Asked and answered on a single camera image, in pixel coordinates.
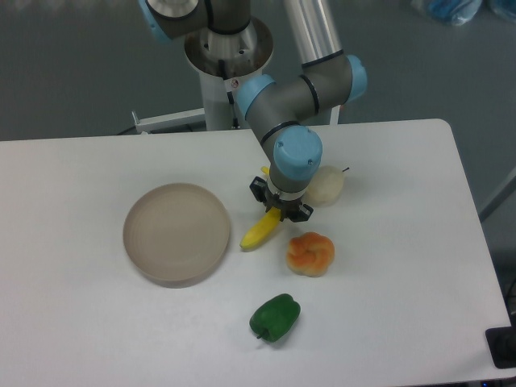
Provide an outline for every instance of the beige plate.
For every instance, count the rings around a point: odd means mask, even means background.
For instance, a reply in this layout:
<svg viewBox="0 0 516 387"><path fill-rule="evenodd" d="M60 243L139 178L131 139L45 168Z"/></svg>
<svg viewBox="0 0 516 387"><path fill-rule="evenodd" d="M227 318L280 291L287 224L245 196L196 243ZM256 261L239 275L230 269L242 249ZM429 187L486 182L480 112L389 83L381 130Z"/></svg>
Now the beige plate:
<svg viewBox="0 0 516 387"><path fill-rule="evenodd" d="M146 193L131 208L123 244L134 264L158 281L206 275L226 250L230 220L208 190L170 184Z"/></svg>

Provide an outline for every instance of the green bell pepper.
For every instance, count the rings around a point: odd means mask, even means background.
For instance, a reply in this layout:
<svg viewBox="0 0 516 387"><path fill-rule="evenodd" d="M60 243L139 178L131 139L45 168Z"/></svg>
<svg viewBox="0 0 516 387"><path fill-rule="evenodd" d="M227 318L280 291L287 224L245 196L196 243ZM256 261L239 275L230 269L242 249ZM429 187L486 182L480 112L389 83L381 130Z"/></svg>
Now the green bell pepper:
<svg viewBox="0 0 516 387"><path fill-rule="evenodd" d="M280 294L254 313L249 325L258 337L274 343L287 333L301 313L301 307L290 294Z"/></svg>

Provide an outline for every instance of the pepper stem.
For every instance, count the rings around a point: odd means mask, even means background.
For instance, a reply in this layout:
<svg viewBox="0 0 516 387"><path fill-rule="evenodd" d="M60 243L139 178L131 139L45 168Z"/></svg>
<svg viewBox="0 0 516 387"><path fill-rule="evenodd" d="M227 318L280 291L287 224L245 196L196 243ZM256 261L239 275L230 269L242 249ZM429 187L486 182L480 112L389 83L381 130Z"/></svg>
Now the pepper stem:
<svg viewBox="0 0 516 387"><path fill-rule="evenodd" d="M261 332L261 333L260 333L256 338L257 338L257 339L261 339L262 337L264 337L264 336L265 336L265 334L266 334L266 333L267 333L267 330L265 330L265 331Z"/></svg>

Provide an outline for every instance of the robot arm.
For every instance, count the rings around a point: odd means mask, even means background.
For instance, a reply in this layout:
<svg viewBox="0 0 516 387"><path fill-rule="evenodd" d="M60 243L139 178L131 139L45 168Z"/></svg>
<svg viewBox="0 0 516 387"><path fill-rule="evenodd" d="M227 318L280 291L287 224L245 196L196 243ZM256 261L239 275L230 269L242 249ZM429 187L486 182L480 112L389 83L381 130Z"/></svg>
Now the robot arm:
<svg viewBox="0 0 516 387"><path fill-rule="evenodd" d="M238 91L236 101L271 162L268 181L256 177L251 190L281 220L307 220L312 209L302 195L317 172L320 138L299 124L303 119L358 98L367 87L364 67L345 56L326 0L285 0L302 59L303 74L287 85L267 75L255 77Z"/></svg>
<svg viewBox="0 0 516 387"><path fill-rule="evenodd" d="M198 69L224 80L240 77L238 89L227 93L229 103L236 94L243 117L271 163L268 181L256 177L251 190L267 210L281 210L281 220L306 221L313 210L302 203L302 196L317 172L323 145L316 133L299 123L359 97L367 86L358 58L343 54L327 0L284 0L302 60L302 75L285 85L278 85L268 75L245 78L260 69L272 53L266 28L253 27L253 22L258 27L259 21L251 17L250 0L139 3L157 37L173 39L189 33L186 53ZM206 40L192 39L202 29L208 34ZM254 36L256 43L246 43L247 35ZM199 64L189 56L189 42L204 44Z"/></svg>

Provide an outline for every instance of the orange bread roll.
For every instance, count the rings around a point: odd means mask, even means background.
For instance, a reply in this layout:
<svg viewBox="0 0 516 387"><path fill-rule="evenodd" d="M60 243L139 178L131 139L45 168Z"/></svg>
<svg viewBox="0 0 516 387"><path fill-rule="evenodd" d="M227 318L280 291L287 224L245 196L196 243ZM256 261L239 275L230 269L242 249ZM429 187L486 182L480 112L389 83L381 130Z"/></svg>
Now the orange bread roll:
<svg viewBox="0 0 516 387"><path fill-rule="evenodd" d="M334 257L335 246L329 238L315 232L307 232L290 240L287 265L297 274L320 277L326 272Z"/></svg>

